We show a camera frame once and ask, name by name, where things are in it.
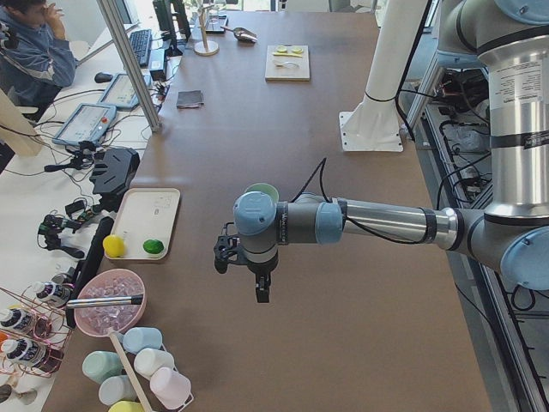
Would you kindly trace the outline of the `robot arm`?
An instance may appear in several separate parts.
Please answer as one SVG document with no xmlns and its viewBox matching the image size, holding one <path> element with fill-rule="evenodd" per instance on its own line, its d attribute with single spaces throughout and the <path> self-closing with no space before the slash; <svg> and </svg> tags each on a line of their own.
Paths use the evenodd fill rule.
<svg viewBox="0 0 549 412">
<path fill-rule="evenodd" d="M 439 47 L 488 71 L 492 200 L 484 209 L 432 210 L 303 195 L 275 202 L 260 191 L 233 206 L 237 232 L 215 247 L 218 271 L 246 266 L 256 299 L 269 300 L 278 249 L 332 244 L 344 233 L 457 251 L 524 288 L 548 287 L 548 4 L 447 1 Z"/>
</svg>

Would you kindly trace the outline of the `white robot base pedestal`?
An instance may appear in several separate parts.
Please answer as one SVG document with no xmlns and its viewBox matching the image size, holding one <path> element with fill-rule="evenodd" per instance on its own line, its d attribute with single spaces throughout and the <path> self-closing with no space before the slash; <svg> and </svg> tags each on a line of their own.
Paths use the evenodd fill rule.
<svg viewBox="0 0 549 412">
<path fill-rule="evenodd" d="M 413 45 L 423 32 L 431 2 L 388 1 L 362 101 L 340 113 L 341 146 L 347 152 L 401 152 L 396 108 Z"/>
</svg>

